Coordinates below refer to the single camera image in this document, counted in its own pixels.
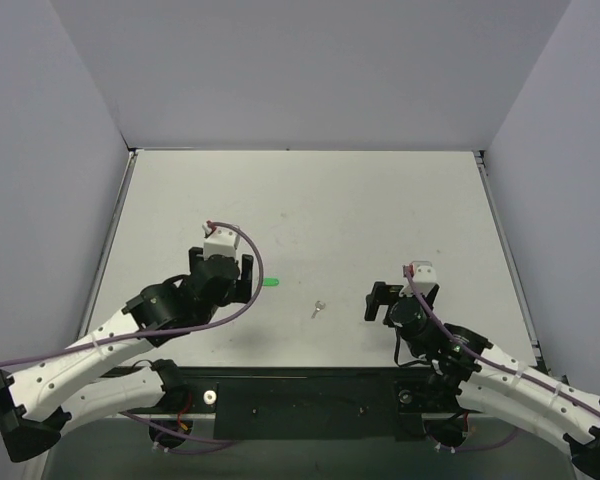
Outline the green key tag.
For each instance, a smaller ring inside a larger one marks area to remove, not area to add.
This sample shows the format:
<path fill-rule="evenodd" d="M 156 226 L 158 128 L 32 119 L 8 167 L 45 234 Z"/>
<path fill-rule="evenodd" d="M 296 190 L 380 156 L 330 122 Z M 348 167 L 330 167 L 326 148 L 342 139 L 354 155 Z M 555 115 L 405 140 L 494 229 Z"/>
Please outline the green key tag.
<path fill-rule="evenodd" d="M 280 281 L 277 278 L 267 277 L 263 280 L 264 287 L 276 287 L 280 284 Z"/>

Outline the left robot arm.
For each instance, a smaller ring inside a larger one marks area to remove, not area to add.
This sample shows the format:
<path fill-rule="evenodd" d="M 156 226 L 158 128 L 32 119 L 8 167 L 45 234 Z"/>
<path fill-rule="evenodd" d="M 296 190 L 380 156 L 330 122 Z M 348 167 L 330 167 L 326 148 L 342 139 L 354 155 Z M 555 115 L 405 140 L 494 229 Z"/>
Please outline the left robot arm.
<path fill-rule="evenodd" d="M 144 288 L 101 326 L 68 347 L 0 362 L 0 436 L 13 463 L 31 460 L 70 431 L 112 414 L 158 406 L 172 412 L 186 397 L 177 365 L 160 360 L 111 380 L 104 374 L 166 342 L 228 324 L 261 293 L 258 250 L 194 247 L 188 273 Z"/>

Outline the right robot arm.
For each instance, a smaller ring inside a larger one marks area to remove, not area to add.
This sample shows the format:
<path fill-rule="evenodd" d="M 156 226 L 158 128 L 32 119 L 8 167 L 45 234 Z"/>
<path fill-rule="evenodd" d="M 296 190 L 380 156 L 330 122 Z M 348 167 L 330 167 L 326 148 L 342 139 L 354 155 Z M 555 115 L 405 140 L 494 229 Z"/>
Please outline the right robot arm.
<path fill-rule="evenodd" d="M 442 322 L 432 308 L 436 294 L 377 282 L 364 313 L 373 321 L 385 307 L 384 324 L 413 357 L 432 365 L 429 402 L 439 409 L 457 403 L 533 433 L 567 454 L 581 473 L 600 479 L 600 395 L 550 377 L 465 327 Z"/>

